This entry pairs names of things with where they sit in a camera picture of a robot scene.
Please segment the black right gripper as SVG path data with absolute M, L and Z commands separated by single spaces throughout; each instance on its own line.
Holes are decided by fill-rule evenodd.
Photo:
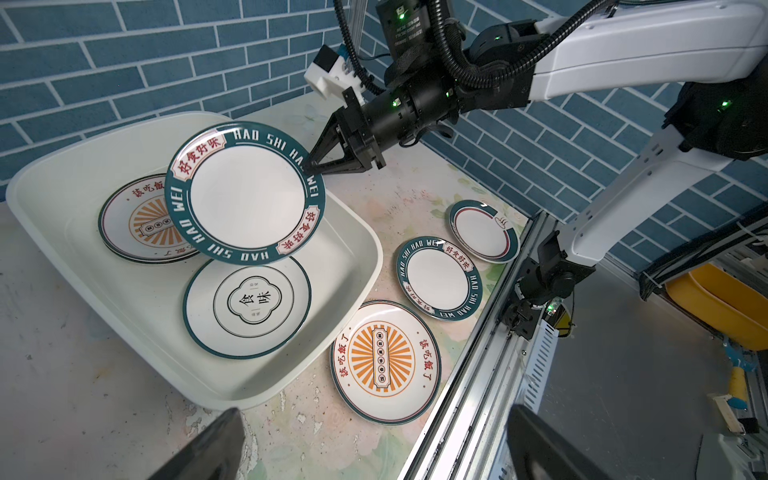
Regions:
M 451 135 L 462 97 L 448 74 L 424 68 L 402 85 L 389 88 L 362 104 L 351 89 L 343 94 L 345 106 L 333 113 L 303 165 L 312 175 L 363 173 L 386 165 L 384 152 L 408 148 L 437 132 Z M 341 145 L 344 156 L 324 161 Z

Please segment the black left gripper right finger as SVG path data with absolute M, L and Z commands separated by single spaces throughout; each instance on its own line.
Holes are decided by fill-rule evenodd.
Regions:
M 525 405 L 511 407 L 506 433 L 517 479 L 609 479 L 592 460 Z

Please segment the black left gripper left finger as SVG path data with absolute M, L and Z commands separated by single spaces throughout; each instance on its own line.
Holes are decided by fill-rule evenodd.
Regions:
M 235 479 L 245 429 L 237 408 L 224 411 L 204 431 L 150 476 L 156 479 Z

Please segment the green rim plate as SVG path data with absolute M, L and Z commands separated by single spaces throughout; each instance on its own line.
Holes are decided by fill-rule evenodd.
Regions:
M 478 200 L 460 200 L 448 210 L 454 237 L 474 256 L 489 263 L 515 260 L 520 239 L 513 222 L 495 207 Z
M 168 214 L 202 254 L 235 265 L 266 265 L 306 246 L 326 209 L 307 150 L 261 123 L 214 125 L 183 144 L 165 180 Z
M 472 317 L 481 306 L 483 284 L 469 255 L 436 236 L 405 241 L 395 254 L 397 282 L 428 316 L 448 322 Z

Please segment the white plate green flower outline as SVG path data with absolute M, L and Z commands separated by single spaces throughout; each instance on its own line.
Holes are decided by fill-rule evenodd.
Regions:
M 284 346 L 306 322 L 311 305 L 309 276 L 294 258 L 259 266 L 211 260 L 190 280 L 182 316 L 205 351 L 246 360 Z

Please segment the orange sunburst plate back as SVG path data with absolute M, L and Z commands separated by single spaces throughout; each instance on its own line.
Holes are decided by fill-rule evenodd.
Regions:
M 135 179 L 105 201 L 97 226 L 111 252 L 143 264 L 174 263 L 198 254 L 170 218 L 165 179 L 161 173 Z

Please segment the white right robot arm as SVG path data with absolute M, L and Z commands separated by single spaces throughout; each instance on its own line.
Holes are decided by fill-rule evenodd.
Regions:
M 573 93 L 524 110 L 469 113 L 426 145 L 524 214 L 573 219 L 628 166 L 679 92 L 659 83 Z M 767 199 L 767 160 L 736 161 L 625 235 L 610 257 L 633 273 Z

